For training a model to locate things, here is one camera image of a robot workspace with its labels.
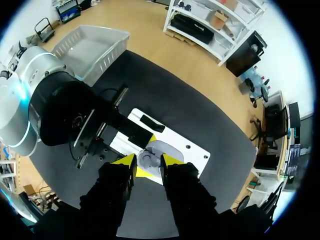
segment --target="white shelf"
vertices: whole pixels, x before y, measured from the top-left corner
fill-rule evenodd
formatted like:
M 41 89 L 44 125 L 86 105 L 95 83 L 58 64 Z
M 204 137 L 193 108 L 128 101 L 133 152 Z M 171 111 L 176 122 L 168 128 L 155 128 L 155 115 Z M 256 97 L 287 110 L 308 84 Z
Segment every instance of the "white shelf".
M 186 16 L 194 19 L 194 20 L 196 20 L 197 22 L 199 22 L 199 23 L 201 23 L 201 24 L 203 24 L 203 25 L 205 25 L 205 26 L 207 26 L 208 28 L 212 29 L 213 31 L 215 31 L 216 33 L 220 34 L 222 37 L 224 37 L 225 39 L 227 39 L 227 40 L 228 40 L 230 43 L 232 43 L 233 45 L 236 44 L 235 41 L 232 40 L 232 38 L 229 37 L 224 31 L 221 31 L 221 30 L 216 29 L 216 28 L 213 27 L 208 21 L 203 20 L 202 18 L 200 18 L 200 17 L 192 14 L 192 13 L 189 12 L 189 11 L 184 10 L 183 8 L 174 6 L 172 9 L 175 10 L 175 11 L 177 11 L 177 12 L 179 12 L 179 13 L 182 13 L 182 14 L 184 14 L 184 15 L 186 15 Z
M 250 0 L 257 8 L 261 9 L 262 11 L 265 11 L 265 7 L 263 4 L 259 3 L 259 0 Z
M 227 8 L 225 5 L 223 5 L 222 3 L 216 1 L 216 0 L 209 0 L 211 3 L 213 3 L 214 5 L 218 6 L 221 10 L 223 10 L 228 16 L 232 16 L 235 19 L 237 19 L 240 23 L 242 23 L 247 29 L 249 28 L 249 25 L 238 15 L 236 14 L 234 11 L 232 11 L 231 9 Z
M 207 50 L 209 53 L 211 53 L 212 55 L 214 55 L 217 59 L 219 59 L 220 61 L 223 59 L 222 56 L 220 56 L 218 53 L 216 53 L 208 44 L 205 44 L 204 42 L 196 39 L 195 37 L 185 33 L 184 31 L 181 31 L 171 25 L 167 26 L 167 29 L 170 29 L 171 31 L 174 31 L 184 37 L 186 37 L 187 39 L 190 39 L 191 41 L 195 42 L 196 44 L 198 44 L 199 46 L 203 47 L 205 50 Z

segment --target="black mat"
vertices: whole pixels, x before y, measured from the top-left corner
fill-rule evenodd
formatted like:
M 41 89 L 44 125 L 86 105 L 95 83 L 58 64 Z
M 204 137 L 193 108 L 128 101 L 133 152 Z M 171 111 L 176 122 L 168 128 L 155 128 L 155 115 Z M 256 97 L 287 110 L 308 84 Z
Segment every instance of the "black mat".
M 216 197 L 218 212 L 229 209 L 255 160 L 255 147 L 241 129 L 201 93 L 130 51 L 111 65 L 93 89 L 98 93 L 105 88 L 118 88 L 122 83 L 129 87 L 119 106 L 122 114 L 128 116 L 133 108 L 138 108 L 211 153 L 200 179 Z M 113 136 L 102 137 L 110 140 Z M 103 164 L 88 158 L 78 170 L 67 145 L 47 147 L 42 143 L 31 160 L 58 196 L 75 207 L 79 207 L 79 197 L 95 183 Z M 178 235 L 161 185 L 147 178 L 136 178 L 117 234 L 151 239 Z

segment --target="black case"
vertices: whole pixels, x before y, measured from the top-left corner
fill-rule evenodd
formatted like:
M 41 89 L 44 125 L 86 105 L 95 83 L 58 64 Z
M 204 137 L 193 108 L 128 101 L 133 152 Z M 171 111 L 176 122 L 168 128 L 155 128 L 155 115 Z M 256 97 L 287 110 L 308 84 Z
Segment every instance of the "black case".
M 192 18 L 183 16 L 181 14 L 174 16 L 174 18 L 171 20 L 171 26 L 195 37 L 205 44 L 209 44 L 214 37 L 214 33 L 208 28 Z

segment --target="wooden pallet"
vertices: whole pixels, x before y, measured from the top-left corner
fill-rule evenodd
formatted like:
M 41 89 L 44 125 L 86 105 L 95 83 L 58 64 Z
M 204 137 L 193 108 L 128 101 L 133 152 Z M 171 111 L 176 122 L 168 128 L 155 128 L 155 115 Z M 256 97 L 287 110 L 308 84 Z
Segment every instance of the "wooden pallet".
M 195 42 L 191 41 L 190 39 L 180 35 L 179 33 L 174 32 L 174 31 L 167 30 L 167 31 L 165 31 L 165 34 L 172 37 L 172 38 L 179 39 L 182 42 L 186 42 L 190 46 L 194 46 L 196 44 Z

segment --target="wooden floor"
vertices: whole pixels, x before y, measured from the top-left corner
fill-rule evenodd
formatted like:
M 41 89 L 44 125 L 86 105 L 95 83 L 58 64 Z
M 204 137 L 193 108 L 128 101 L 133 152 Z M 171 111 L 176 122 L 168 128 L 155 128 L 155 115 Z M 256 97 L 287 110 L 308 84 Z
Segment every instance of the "wooden floor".
M 55 36 L 43 47 L 50 51 L 70 31 L 79 25 L 94 25 L 130 32 L 128 49 L 170 71 L 205 95 L 248 136 L 255 133 L 250 119 L 262 119 L 263 104 L 253 108 L 248 96 L 238 90 L 240 81 L 200 46 L 191 46 L 163 33 L 167 11 L 165 6 L 145 0 L 103 0 L 81 13 L 80 17 L 56 30 Z M 43 180 L 30 160 L 19 163 L 21 186 L 32 184 L 37 191 Z

